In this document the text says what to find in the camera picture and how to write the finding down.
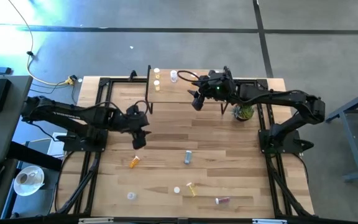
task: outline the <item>white bottle cap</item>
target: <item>white bottle cap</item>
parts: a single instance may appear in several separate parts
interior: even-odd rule
[[[127,198],[129,200],[135,200],[136,199],[136,194],[134,192],[129,192],[127,195]]]
[[[179,194],[180,188],[179,188],[179,187],[175,187],[175,188],[173,189],[173,191],[174,191],[176,194]]]

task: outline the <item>wooden tabletop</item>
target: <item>wooden tabletop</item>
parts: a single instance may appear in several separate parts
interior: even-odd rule
[[[84,77],[80,106],[94,104],[99,78]],[[274,90],[285,90],[280,78],[268,79],[268,85]],[[122,110],[144,96],[143,83],[113,86],[112,101]],[[150,91],[151,98],[156,102],[159,96]],[[266,163],[257,139],[257,113],[252,119],[239,122],[230,113],[232,106],[221,115],[219,104],[205,104],[201,111],[195,111],[188,102],[159,102],[154,104],[153,114],[147,115],[150,125],[145,129],[152,134],[147,136],[144,148],[133,150],[129,134],[109,133],[99,167],[92,216],[274,217]],[[273,106],[273,113],[277,123],[291,116],[290,109],[284,106]],[[188,165],[183,162],[186,150],[193,152]],[[65,164],[58,191],[59,207],[78,185],[83,156],[84,153],[76,152]],[[140,157],[140,162],[130,169],[134,156]],[[293,155],[283,154],[283,165],[289,189],[313,213],[303,164]],[[189,182],[195,184],[195,197],[186,186]],[[174,187],[180,188],[179,194],[173,191]],[[135,192],[137,198],[128,200],[129,192]],[[278,195],[284,211],[280,191]],[[231,201],[216,205],[216,197],[230,197]]]
[[[171,71],[179,71],[183,69],[160,69],[160,72],[157,73],[158,78],[156,78],[156,73],[154,69],[150,70],[150,80],[149,80],[149,90],[148,90],[148,101],[150,103],[191,103],[193,101],[193,96],[187,92],[187,90],[198,90],[197,86],[192,85],[190,82],[182,80],[178,77],[177,82],[171,81]],[[207,69],[185,69],[189,72],[195,73],[197,76],[208,75],[209,70]],[[196,80],[196,77],[188,73],[180,74],[183,78],[189,80]],[[159,89],[156,90],[154,81],[159,81]],[[220,101],[214,101],[212,99],[205,99],[205,103],[221,103]]]

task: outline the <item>potted plant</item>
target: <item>potted plant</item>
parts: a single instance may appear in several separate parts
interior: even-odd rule
[[[236,105],[233,107],[232,114],[239,121],[247,121],[254,115],[252,106]]]

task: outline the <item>concrete floor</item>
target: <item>concrete floor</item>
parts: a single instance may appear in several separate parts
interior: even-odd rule
[[[252,0],[12,1],[30,25],[39,26],[257,28]],[[259,0],[259,4],[266,29],[358,29],[358,0]],[[0,0],[0,23],[22,24],[7,1]],[[266,39],[274,77],[284,78],[289,90],[321,96],[327,114],[358,95],[358,35],[269,34]],[[235,77],[266,77],[258,34],[34,32],[34,45],[38,59],[31,70],[50,82],[69,75],[129,75],[133,69],[144,75],[148,64],[227,65]],[[0,28],[0,66],[26,75],[29,47],[28,32]],[[70,88],[47,97],[72,103]],[[40,125],[48,133],[62,131]],[[358,181],[341,179],[356,171],[341,122],[305,126],[300,133],[315,143],[304,158],[316,214],[358,221]],[[37,128],[19,122],[14,140],[44,137]]]

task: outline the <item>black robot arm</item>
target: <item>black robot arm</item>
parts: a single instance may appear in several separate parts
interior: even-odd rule
[[[208,75],[200,76],[192,84],[199,87],[198,91],[189,90],[194,96],[192,105],[195,110],[201,110],[205,98],[225,101],[232,105],[266,103],[296,108],[298,113],[284,123],[273,124],[270,130],[260,131],[260,146],[266,153],[302,152],[313,147],[313,143],[299,139],[296,129],[305,124],[318,124],[324,121],[325,103],[320,98],[300,90],[273,91],[262,86],[237,82],[226,66],[222,73],[210,70]]]
[[[84,147],[101,144],[106,137],[104,130],[129,133],[134,140],[134,149],[139,149],[146,145],[145,136],[147,131],[142,127],[149,124],[145,112],[139,111],[137,104],[130,106],[124,114],[118,107],[111,108],[99,105],[113,104],[103,102],[98,105],[83,108],[80,106],[59,103],[44,96],[27,97],[23,108],[23,121],[32,123],[33,121],[48,121],[62,128],[67,129],[73,134],[68,136],[58,136],[63,142],[79,141]]]

